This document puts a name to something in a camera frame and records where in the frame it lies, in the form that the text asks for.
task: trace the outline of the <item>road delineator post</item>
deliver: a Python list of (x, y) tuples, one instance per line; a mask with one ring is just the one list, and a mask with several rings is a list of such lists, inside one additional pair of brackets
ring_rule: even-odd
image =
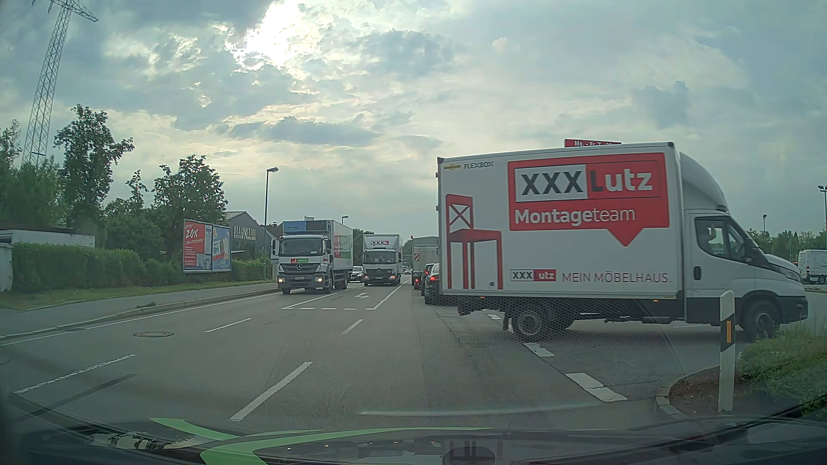
[(727, 290), (720, 296), (721, 364), (718, 378), (718, 411), (731, 412), (735, 395), (735, 294)]

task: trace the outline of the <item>asphalt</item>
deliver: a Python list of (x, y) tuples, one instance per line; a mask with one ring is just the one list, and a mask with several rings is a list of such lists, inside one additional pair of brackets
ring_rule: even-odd
[[(827, 295), (810, 306), (815, 326)], [(526, 345), (499, 318), (410, 285), (261, 295), (0, 343), (0, 386), (102, 422), (602, 429), (657, 422), (658, 387), (718, 365), (709, 326), (580, 321)]]
[(212, 289), (182, 290), (164, 294), (136, 295), (90, 302), (77, 302), (41, 309), (15, 310), (0, 308), (0, 334), (24, 333), (50, 326), (71, 324), (76, 321), (96, 319), (150, 304), (160, 305), (185, 300), (218, 297), (219, 295), (252, 292), (254, 290), (275, 289), (276, 286), (276, 283), (230, 285)]

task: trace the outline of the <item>lamp post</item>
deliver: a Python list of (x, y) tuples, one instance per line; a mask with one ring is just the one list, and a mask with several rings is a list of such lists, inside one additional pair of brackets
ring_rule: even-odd
[(827, 188), (820, 185), (819, 190), (825, 195), (825, 245), (827, 245)]
[(264, 183), (264, 227), (267, 228), (267, 199), (270, 192), (270, 173), (275, 173), (279, 170), (278, 166), (273, 166), (267, 170), (267, 180)]

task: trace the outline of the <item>car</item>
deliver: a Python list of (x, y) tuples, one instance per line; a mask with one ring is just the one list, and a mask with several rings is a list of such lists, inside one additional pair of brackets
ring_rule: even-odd
[(439, 263), (431, 268), (431, 272), (428, 273), (428, 278), (423, 282), (422, 288), (425, 304), (427, 305), (441, 304), (445, 299), (439, 287)]
[(364, 269), (361, 266), (353, 266), (353, 271), (351, 271), (351, 282), (361, 282), (362, 276), (365, 275)]
[(428, 263), (425, 265), (425, 269), (422, 270), (422, 277), (419, 278), (422, 282), (415, 283), (414, 288), (419, 289), (419, 295), (425, 295), (425, 286), (423, 284), (428, 281), (428, 273), (431, 272), (431, 268), (433, 268), (434, 265), (436, 265), (436, 263)]

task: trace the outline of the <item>green grass patch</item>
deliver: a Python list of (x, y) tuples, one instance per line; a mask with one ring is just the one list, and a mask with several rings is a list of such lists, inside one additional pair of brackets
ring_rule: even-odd
[(6, 309), (35, 309), (46, 305), (70, 304), (87, 300), (100, 300), (109, 297), (132, 297), (134, 295), (163, 294), (181, 290), (212, 289), (238, 285), (262, 284), (271, 280), (249, 281), (213, 281), (204, 283), (186, 283), (176, 285), (159, 285), (154, 287), (129, 286), (106, 289), (60, 289), (47, 290), (37, 293), (0, 292), (0, 308)]
[(755, 390), (793, 399), (805, 414), (827, 416), (827, 333), (794, 324), (744, 348), (738, 374)]

